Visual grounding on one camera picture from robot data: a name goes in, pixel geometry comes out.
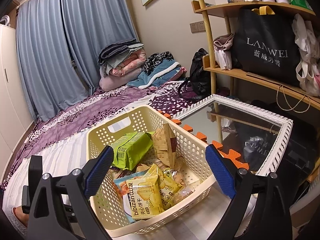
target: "white mirror frame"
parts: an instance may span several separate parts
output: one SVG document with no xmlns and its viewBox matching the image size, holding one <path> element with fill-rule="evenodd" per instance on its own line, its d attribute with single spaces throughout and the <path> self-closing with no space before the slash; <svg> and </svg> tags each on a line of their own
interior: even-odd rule
<svg viewBox="0 0 320 240">
<path fill-rule="evenodd" d="M 182 121 L 187 116 L 195 113 L 205 106 L 212 104 L 213 102 L 223 103 L 242 112 L 255 115 L 256 117 L 266 119 L 271 123 L 275 123 L 281 126 L 278 136 L 276 137 L 276 140 L 268 156 L 261 165 L 260 169 L 257 171 L 256 175 L 267 176 L 270 172 L 276 172 L 276 169 L 278 168 L 280 161 L 284 155 L 284 151 L 287 147 L 293 121 L 289 118 L 283 117 L 279 114 L 275 114 L 265 109 L 216 94 L 213 94 L 199 101 L 198 103 L 195 103 L 188 108 L 183 109 L 182 111 L 175 114 L 172 119 L 178 119 Z"/>
</svg>

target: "wardrobe handle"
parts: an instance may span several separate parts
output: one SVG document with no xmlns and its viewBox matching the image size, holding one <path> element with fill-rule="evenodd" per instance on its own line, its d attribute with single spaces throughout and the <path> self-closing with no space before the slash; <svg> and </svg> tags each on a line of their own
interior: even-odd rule
<svg viewBox="0 0 320 240">
<path fill-rule="evenodd" d="M 8 83 L 8 76 L 7 76 L 7 71 L 4 69 L 4 73 L 5 73 L 5 78 L 7 80 L 7 83 Z"/>
</svg>

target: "electrical outlet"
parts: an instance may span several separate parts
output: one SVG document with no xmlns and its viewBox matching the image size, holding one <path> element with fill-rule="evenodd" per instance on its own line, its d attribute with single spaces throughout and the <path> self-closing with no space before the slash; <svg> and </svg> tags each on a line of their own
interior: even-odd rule
<svg viewBox="0 0 320 240">
<path fill-rule="evenodd" d="M 190 29 L 192 33 L 197 33 L 199 31 L 198 23 L 190 23 Z"/>
<path fill-rule="evenodd" d="M 198 32 L 205 32 L 204 21 L 197 22 Z"/>
</svg>

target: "white wardrobe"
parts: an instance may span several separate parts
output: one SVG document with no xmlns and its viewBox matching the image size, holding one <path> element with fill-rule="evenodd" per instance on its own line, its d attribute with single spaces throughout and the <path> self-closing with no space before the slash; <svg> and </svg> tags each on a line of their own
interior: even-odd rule
<svg viewBox="0 0 320 240">
<path fill-rule="evenodd" d="M 0 25 L 1 181 L 15 148 L 32 123 L 18 69 L 15 29 Z"/>
</svg>

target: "folded blanket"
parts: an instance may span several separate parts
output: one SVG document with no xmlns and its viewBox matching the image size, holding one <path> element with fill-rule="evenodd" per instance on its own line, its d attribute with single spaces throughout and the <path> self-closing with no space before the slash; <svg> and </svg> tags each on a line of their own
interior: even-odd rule
<svg viewBox="0 0 320 240">
<path fill-rule="evenodd" d="M 133 53 L 129 57 L 127 57 L 122 63 L 120 63 L 116 68 L 111 69 L 109 72 L 110 75 L 114 75 L 117 77 L 121 77 L 130 71 L 141 67 L 143 63 L 146 61 L 147 56 L 144 49 L 139 49 Z"/>
<path fill-rule="evenodd" d="M 169 81 L 177 73 L 177 71 L 171 72 L 172 70 L 176 70 L 176 68 L 178 71 L 180 70 L 181 66 L 179 62 L 164 59 L 162 63 L 153 69 L 150 75 L 147 75 L 145 72 L 141 72 L 138 78 L 134 81 L 128 82 L 127 86 L 137 87 L 139 89 L 144 89 L 151 85 L 160 86 Z"/>
<path fill-rule="evenodd" d="M 140 73 L 141 68 L 136 68 L 122 77 L 107 75 L 106 77 L 102 77 L 100 79 L 99 85 L 103 91 L 109 92 L 110 90 L 116 89 L 127 84 L 129 81 L 137 79 Z"/>
<path fill-rule="evenodd" d="M 128 49 L 128 45 L 132 45 L 135 43 L 138 43 L 137 40 L 135 38 L 131 38 L 123 41 L 118 41 L 116 43 L 106 46 L 104 49 L 101 50 L 99 54 L 98 65 L 103 65 L 105 60 L 111 58 L 116 54 L 120 54 L 126 51 Z"/>
<path fill-rule="evenodd" d="M 153 69 L 158 66 L 164 59 L 170 60 L 174 59 L 172 54 L 168 51 L 162 53 L 154 53 L 147 58 L 146 62 L 142 66 L 142 71 L 147 75 L 153 71 Z"/>
<path fill-rule="evenodd" d="M 128 46 L 128 50 L 123 53 L 117 54 L 106 60 L 105 64 L 105 74 L 108 75 L 110 70 L 116 68 L 120 63 L 127 59 L 131 53 L 136 52 L 137 50 L 143 48 L 142 43 L 136 43 Z"/>
</svg>

